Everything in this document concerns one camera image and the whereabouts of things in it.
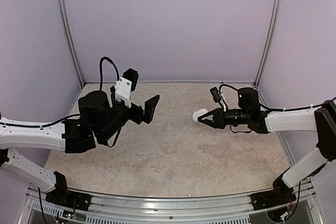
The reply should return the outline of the white earbud charging case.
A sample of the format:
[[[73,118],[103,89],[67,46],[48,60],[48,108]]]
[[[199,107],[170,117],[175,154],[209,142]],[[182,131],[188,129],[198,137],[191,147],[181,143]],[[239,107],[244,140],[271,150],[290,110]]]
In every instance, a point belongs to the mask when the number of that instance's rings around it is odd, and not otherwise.
[[[206,113],[208,113],[208,110],[205,108],[193,111],[192,114],[193,121],[198,122],[198,118]]]

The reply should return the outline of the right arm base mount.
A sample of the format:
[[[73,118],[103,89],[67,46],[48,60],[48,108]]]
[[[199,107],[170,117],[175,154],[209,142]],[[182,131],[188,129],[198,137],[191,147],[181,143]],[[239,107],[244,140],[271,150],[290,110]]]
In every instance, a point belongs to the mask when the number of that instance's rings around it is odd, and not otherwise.
[[[271,190],[254,193],[250,197],[254,210],[276,207],[297,200],[294,189],[288,187],[281,177],[276,178]]]

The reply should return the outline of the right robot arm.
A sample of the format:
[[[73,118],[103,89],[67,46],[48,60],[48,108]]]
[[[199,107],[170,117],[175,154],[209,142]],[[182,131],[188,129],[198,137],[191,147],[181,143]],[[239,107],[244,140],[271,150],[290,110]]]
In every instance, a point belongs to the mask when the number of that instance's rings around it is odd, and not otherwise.
[[[311,131],[318,135],[316,147],[274,181],[268,199],[273,205],[279,205],[302,180],[335,160],[335,102],[326,100],[302,108],[271,109],[259,102],[254,88],[239,88],[236,92],[238,108],[229,109],[221,88],[211,88],[210,93],[219,107],[195,111],[192,119],[214,129],[246,125],[248,133]]]

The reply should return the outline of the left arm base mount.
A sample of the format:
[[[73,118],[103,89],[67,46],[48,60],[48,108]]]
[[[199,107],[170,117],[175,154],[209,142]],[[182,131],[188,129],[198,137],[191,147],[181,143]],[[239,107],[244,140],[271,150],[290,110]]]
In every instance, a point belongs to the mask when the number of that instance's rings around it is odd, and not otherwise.
[[[88,211],[92,196],[69,190],[66,177],[63,174],[54,172],[54,176],[56,179],[54,189],[46,194],[46,201],[74,210]]]

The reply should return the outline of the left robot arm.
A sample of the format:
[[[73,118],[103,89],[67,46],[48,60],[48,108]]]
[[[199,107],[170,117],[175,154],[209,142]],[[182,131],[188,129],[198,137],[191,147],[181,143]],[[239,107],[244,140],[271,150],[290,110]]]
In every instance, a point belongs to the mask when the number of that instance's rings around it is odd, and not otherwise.
[[[125,101],[109,103],[103,91],[92,91],[78,101],[79,113],[51,123],[36,125],[1,118],[1,169],[27,179],[41,191],[52,193],[60,204],[73,201],[63,174],[50,172],[23,157],[17,148],[40,148],[81,154],[97,145],[115,146],[121,129],[128,121],[151,123],[159,95],[144,106]]]

